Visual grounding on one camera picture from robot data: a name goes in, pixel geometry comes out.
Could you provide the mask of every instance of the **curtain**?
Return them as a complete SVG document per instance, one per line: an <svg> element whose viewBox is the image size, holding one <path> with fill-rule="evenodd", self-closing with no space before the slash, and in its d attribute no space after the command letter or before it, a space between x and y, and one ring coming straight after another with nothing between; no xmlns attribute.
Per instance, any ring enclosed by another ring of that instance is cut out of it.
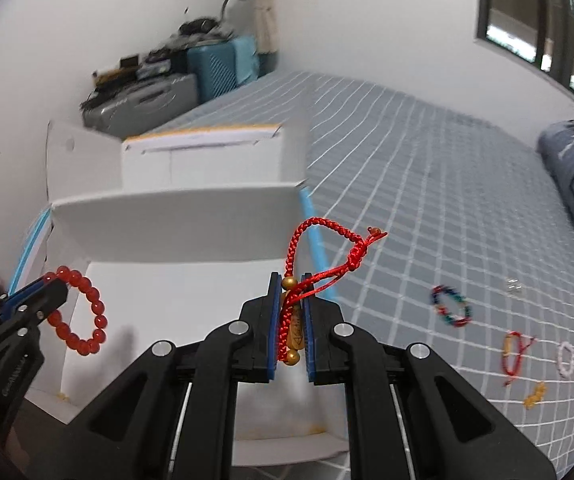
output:
<svg viewBox="0 0 574 480"><path fill-rule="evenodd" d="M258 53L270 54L278 51L278 29L273 0L254 0L254 22Z"/></svg>

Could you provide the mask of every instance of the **wall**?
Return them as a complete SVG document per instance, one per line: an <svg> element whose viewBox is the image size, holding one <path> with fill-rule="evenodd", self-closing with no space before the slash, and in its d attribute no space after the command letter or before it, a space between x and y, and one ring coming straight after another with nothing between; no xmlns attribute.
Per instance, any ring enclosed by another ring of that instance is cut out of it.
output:
<svg viewBox="0 0 574 480"><path fill-rule="evenodd" d="M474 40L478 0L276 0L280 64L352 76L497 124L529 145L574 99Z"/></svg>
<svg viewBox="0 0 574 480"><path fill-rule="evenodd" d="M0 277L46 206L48 121L80 123L90 74L155 47L222 0L0 0Z"/></svg>

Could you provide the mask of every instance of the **gray bed sheet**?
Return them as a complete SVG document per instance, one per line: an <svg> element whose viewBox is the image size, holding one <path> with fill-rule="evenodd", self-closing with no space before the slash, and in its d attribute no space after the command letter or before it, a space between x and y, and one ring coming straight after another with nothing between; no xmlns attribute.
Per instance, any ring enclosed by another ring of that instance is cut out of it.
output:
<svg viewBox="0 0 574 480"><path fill-rule="evenodd" d="M307 179L318 213L365 234L389 232L335 287L346 319L381 342L426 342L509 418L556 468L574 465L574 375L557 371L558 344L574 346L574 229L538 154L492 124L382 86L308 72L276 73L158 130L286 120L314 84ZM349 246L323 230L330 260ZM507 290L515 278L522 293ZM453 328L430 304L444 283L472 304ZM508 331L538 341L509 387L501 369ZM525 410L539 381L543 402ZM347 478L349 457L233 478Z"/></svg>

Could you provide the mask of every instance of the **red beaded bracelet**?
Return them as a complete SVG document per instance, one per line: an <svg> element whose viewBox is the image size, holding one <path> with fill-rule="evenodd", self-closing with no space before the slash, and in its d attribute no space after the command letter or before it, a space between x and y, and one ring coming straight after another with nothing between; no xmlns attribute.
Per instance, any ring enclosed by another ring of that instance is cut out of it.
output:
<svg viewBox="0 0 574 480"><path fill-rule="evenodd" d="M91 303L91 311L96 314L94 324L96 329L91 339L81 339L77 334L71 332L69 325L62 320L59 310L54 310L47 317L47 322L56 329L56 335L62 339L72 350L76 350L80 355L97 354L100 345L107 340L104 328L107 327L107 318L103 316L104 303L100 301L100 291L92 286L89 278L83 277L79 270L69 270L67 266L60 266L56 272L47 272L43 277L45 282L51 282L55 278L77 288Z"/></svg>

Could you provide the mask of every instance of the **gold bead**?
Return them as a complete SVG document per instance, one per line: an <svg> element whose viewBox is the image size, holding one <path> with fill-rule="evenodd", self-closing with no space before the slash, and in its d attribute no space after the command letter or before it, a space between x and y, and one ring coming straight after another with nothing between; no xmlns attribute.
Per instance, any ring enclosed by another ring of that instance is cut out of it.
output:
<svg viewBox="0 0 574 480"><path fill-rule="evenodd" d="M294 366L300 360L301 360L301 355L298 353L297 350L288 350L287 351L287 360L285 361L285 364L287 366Z"/></svg>
<svg viewBox="0 0 574 480"><path fill-rule="evenodd" d="M292 290L296 285L298 285L298 280L293 276L285 276L281 282L284 290Z"/></svg>

